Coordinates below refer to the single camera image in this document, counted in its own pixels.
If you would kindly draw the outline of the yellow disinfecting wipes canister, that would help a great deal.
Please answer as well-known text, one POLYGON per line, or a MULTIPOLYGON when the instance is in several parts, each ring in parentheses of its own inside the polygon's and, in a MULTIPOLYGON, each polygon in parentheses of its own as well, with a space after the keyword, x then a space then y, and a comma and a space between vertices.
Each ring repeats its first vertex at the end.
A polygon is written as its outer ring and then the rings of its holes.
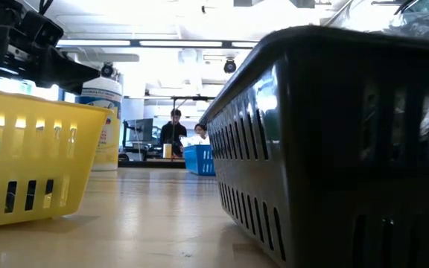
POLYGON ((75 102, 112 111, 102 127, 92 170, 116 170, 121 129, 122 85, 105 77, 90 80, 83 84, 82 92, 75 97, 75 102))

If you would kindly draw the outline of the blue plastic basket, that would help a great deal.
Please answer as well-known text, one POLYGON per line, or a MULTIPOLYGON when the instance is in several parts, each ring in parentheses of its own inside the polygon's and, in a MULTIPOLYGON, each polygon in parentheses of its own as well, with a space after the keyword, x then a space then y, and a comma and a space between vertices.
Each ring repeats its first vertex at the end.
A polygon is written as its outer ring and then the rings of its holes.
POLYGON ((214 176, 215 167, 209 144, 191 145, 184 148, 186 170, 199 176, 214 176))

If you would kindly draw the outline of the black monitor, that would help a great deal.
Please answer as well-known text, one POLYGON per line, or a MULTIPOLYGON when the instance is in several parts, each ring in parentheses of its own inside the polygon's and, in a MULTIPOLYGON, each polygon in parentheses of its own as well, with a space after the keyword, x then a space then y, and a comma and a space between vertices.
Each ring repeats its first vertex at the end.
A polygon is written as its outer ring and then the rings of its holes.
POLYGON ((123 121, 123 141, 149 142, 153 139, 153 119, 136 119, 123 121))

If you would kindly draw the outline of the black boom stand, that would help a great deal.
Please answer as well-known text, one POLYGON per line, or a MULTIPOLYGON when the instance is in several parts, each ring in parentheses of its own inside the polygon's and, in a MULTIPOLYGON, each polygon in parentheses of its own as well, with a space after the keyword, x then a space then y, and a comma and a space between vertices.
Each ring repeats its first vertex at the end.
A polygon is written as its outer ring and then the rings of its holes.
POLYGON ((190 101, 212 101, 215 99, 215 97, 208 97, 208 96, 171 96, 171 100, 177 101, 177 100, 190 100, 190 101))

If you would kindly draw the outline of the black plastic basket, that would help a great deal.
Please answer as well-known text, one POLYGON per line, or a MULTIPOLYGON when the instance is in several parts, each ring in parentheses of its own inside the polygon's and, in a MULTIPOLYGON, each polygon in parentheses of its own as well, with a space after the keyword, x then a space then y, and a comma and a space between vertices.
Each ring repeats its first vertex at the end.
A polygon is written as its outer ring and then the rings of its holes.
POLYGON ((224 211, 281 268, 429 268, 429 41, 273 32, 203 120, 224 211))

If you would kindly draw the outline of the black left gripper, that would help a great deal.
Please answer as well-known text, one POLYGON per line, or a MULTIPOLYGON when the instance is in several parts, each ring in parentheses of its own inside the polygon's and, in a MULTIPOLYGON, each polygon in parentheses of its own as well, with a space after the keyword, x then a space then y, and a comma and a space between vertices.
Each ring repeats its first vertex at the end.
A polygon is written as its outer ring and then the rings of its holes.
POLYGON ((0 76, 56 84, 66 92, 80 95, 83 84, 100 77, 100 72, 75 62, 51 45, 31 41, 19 25, 0 24, 0 76))

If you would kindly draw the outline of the yellow plastic basket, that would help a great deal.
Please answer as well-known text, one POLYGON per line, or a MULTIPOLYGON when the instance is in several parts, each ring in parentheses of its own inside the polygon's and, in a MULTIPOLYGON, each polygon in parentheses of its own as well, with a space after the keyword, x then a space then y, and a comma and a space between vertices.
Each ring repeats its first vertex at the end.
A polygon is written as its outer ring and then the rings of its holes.
POLYGON ((0 92, 0 226, 75 213, 109 109, 0 92))

